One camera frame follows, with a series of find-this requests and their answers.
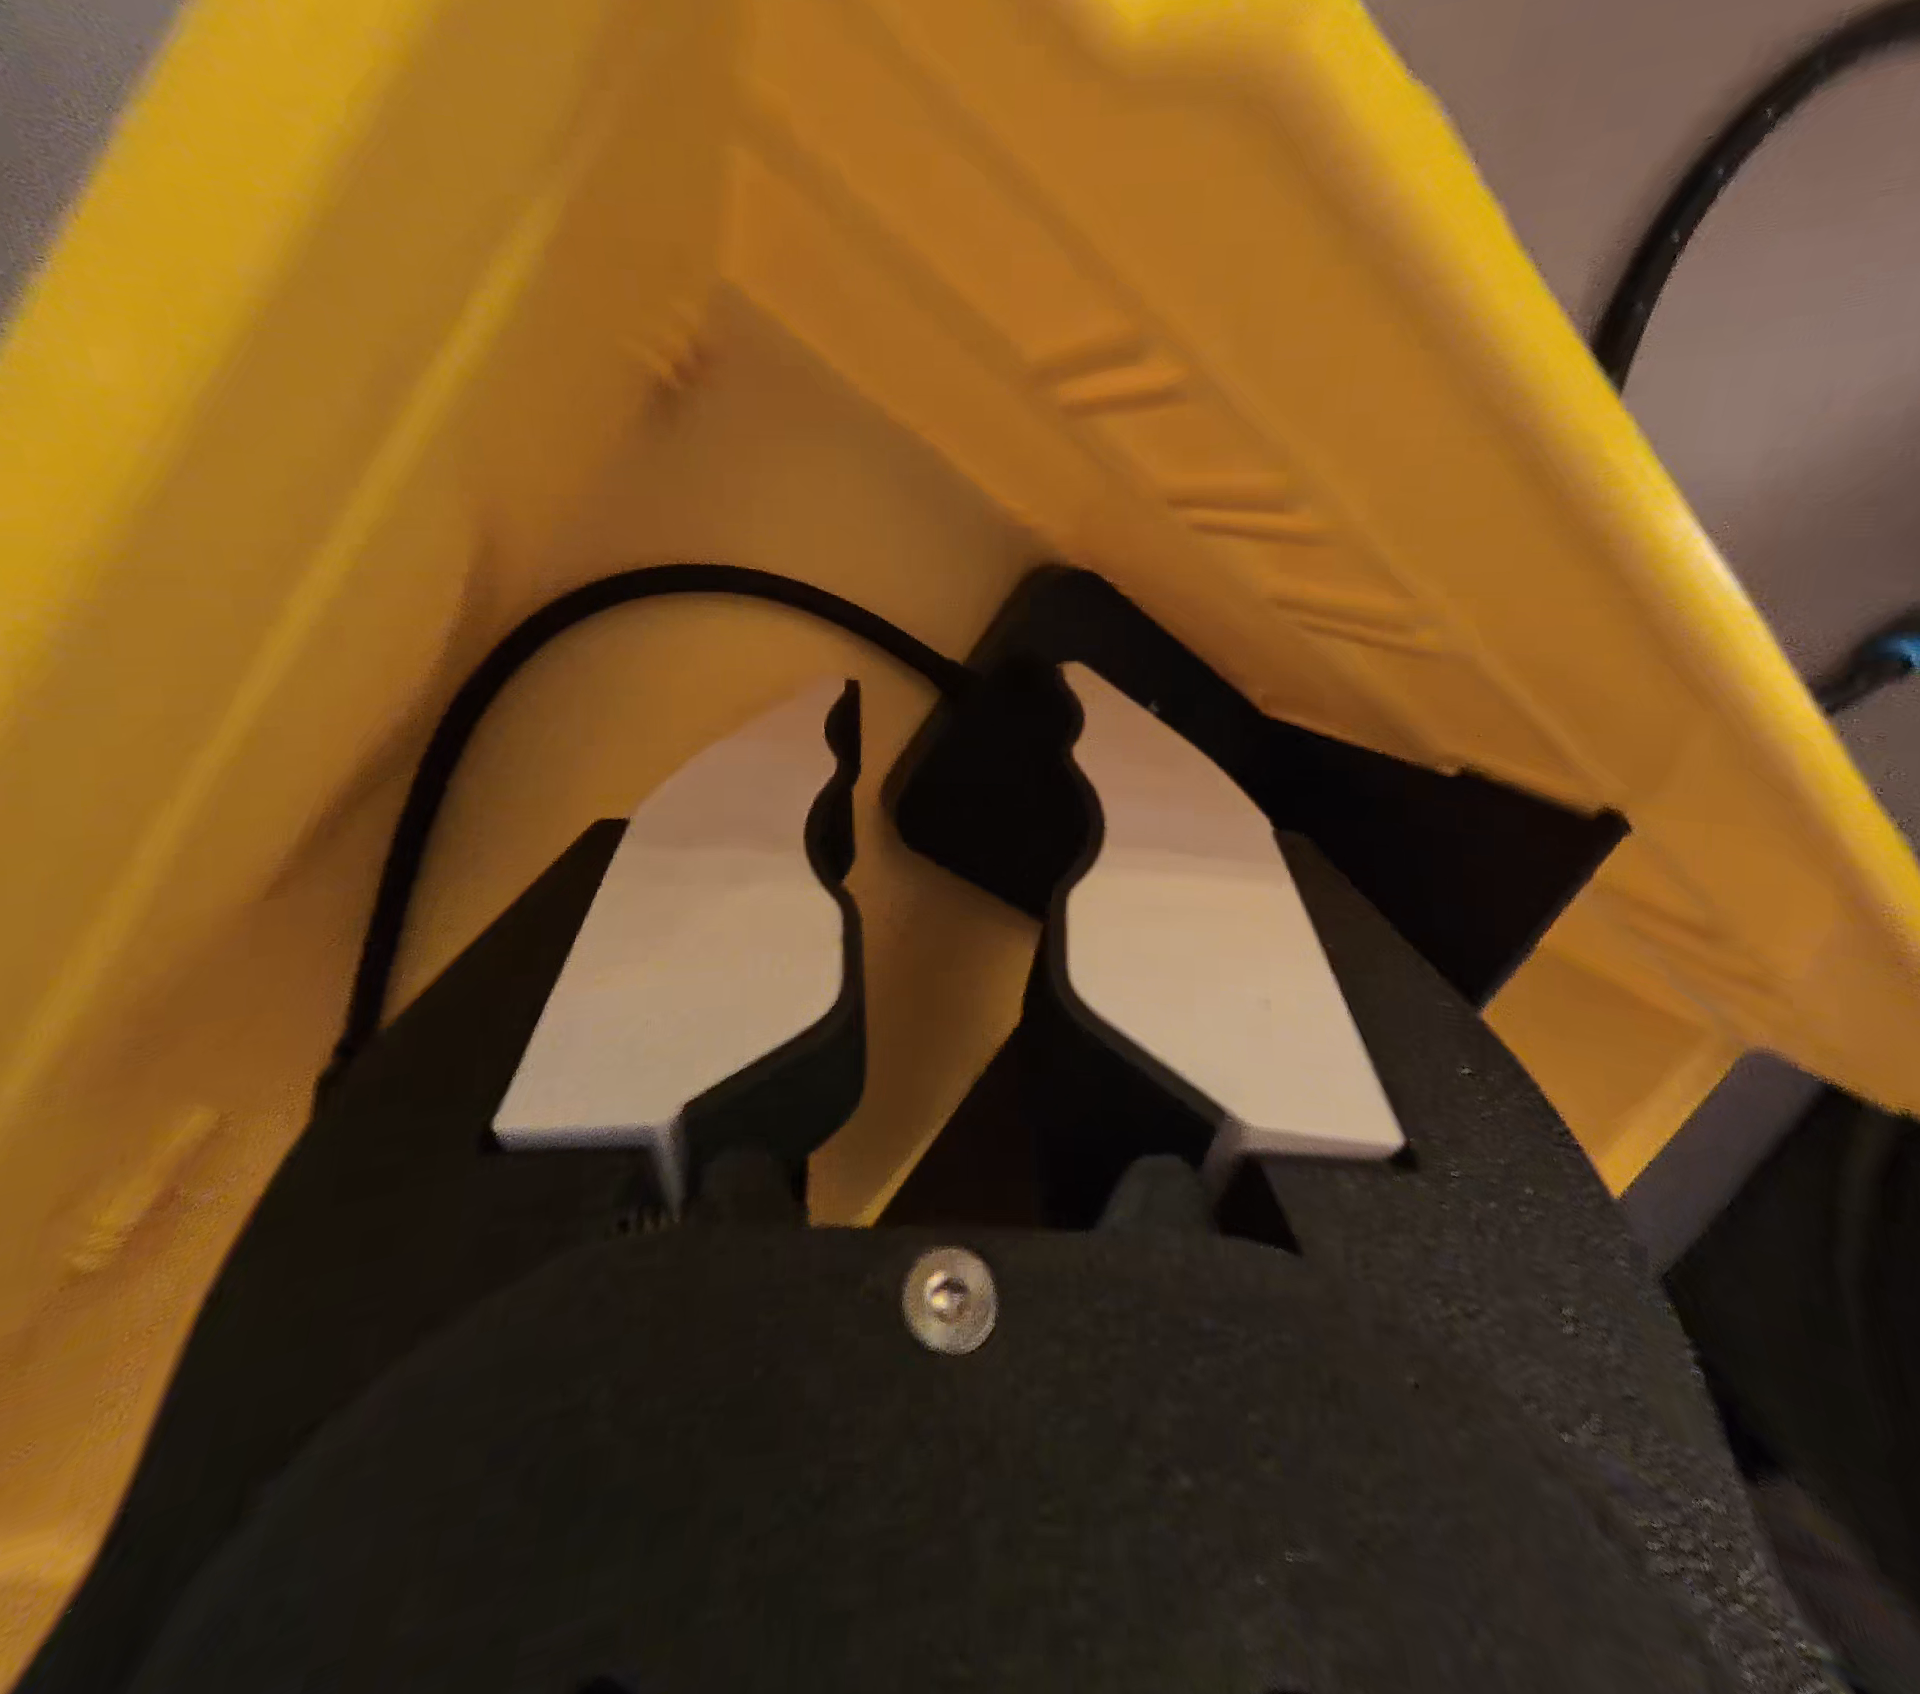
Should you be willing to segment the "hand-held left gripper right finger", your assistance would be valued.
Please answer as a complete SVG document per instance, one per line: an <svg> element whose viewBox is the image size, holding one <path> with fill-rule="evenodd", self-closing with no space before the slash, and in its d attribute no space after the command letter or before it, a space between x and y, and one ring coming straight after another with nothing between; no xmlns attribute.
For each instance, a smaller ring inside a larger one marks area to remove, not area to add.
<svg viewBox="0 0 1920 1694"><path fill-rule="evenodd" d="M1068 871L1066 993L1197 1106L1197 1163L1382 1162L1405 1135L1255 800L1092 668L1061 679L1095 812Z"/></svg>

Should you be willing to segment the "black bin divider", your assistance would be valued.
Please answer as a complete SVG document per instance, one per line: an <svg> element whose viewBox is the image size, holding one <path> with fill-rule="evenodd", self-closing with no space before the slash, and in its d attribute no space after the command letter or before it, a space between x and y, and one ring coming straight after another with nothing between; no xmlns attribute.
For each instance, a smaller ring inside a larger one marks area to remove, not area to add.
<svg viewBox="0 0 1920 1694"><path fill-rule="evenodd" d="M1485 1009L1630 835L1475 770L1445 771L1255 705L1101 576L1047 563L973 642L986 673L1014 659L1082 665L1183 735L1311 841L1469 1004Z"/></svg>

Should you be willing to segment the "yellow plastic storage bin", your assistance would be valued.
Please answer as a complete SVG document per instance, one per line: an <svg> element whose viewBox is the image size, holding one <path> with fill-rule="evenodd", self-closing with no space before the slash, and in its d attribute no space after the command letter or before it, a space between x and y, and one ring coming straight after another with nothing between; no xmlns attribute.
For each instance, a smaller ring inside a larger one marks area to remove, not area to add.
<svg viewBox="0 0 1920 1694"><path fill-rule="evenodd" d="M1630 835L1468 1002L1274 828L1403 1130L1197 1106L886 789L1042 568ZM800 1168L504 1150L636 805L856 679ZM1915 1447L1915 1144L1625 1192L1738 1058L1915 1109L1915 859L1358 0L183 0L4 332L4 1689L1820 1685L1698 1371Z"/></svg>

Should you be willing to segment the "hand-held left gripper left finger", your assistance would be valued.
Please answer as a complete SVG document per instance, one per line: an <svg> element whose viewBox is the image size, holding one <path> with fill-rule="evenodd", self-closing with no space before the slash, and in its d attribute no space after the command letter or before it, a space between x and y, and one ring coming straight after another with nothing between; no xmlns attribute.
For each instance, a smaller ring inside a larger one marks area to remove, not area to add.
<svg viewBox="0 0 1920 1694"><path fill-rule="evenodd" d="M859 1101L856 679L818 679L687 757L621 828L494 1111L505 1151L801 1168Z"/></svg>

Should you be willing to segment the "black cable with black plug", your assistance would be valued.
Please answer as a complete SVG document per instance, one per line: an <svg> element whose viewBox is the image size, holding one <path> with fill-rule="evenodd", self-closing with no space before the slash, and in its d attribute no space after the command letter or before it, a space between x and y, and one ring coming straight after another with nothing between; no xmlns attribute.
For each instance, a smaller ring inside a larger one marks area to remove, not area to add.
<svg viewBox="0 0 1920 1694"><path fill-rule="evenodd" d="M801 577L731 562L660 562L577 584L522 616L459 681L408 782L347 988L341 1033L321 1068L321 1100L375 1037L413 888L455 770L491 704L542 650L587 620L665 598L728 598L828 626L920 675L935 694L931 734L915 735L886 805L910 849L1028 917L1063 878L1068 841L1089 818L1068 816L1066 738L1042 728L1040 654L1077 655L1086 636L1044 642L1046 611L1092 598L1098 577L1044 565L1014 594L967 658L953 658Z"/></svg>

